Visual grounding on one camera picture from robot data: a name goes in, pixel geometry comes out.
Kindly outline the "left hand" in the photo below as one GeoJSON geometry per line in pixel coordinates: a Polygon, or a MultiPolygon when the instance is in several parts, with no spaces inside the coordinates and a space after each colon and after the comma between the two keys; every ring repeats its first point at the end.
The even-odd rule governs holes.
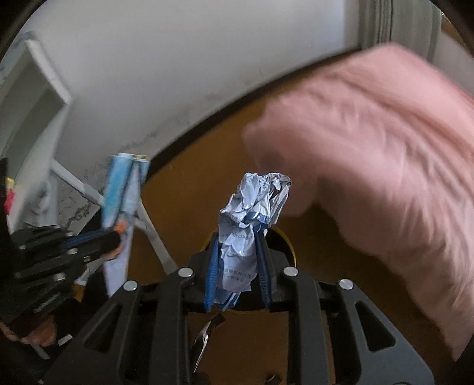
{"type": "Polygon", "coordinates": [[[0,323],[1,332],[12,342],[21,342],[26,345],[39,345],[43,347],[51,346],[56,341],[56,324],[55,318],[50,316],[35,330],[30,332],[26,337],[18,337],[7,325],[0,323]]]}

